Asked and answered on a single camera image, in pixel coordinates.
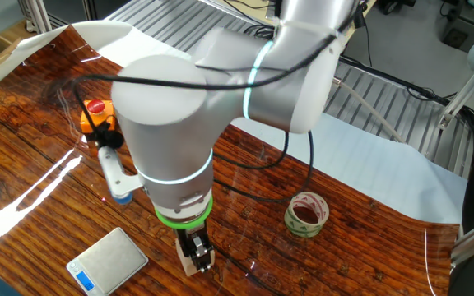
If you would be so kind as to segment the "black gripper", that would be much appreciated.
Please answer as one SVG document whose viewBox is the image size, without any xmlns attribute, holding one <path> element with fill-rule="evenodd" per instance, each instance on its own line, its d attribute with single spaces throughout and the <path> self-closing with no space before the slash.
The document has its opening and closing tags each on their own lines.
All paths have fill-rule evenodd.
<svg viewBox="0 0 474 296">
<path fill-rule="evenodd" d="M 185 257 L 190 257 L 198 271 L 202 273 L 209 271 L 214 262 L 214 248 L 209 242 L 207 232 L 207 222 L 191 229 L 176 229 L 175 233 L 178 238 L 177 246 L 179 253 Z"/>
</svg>

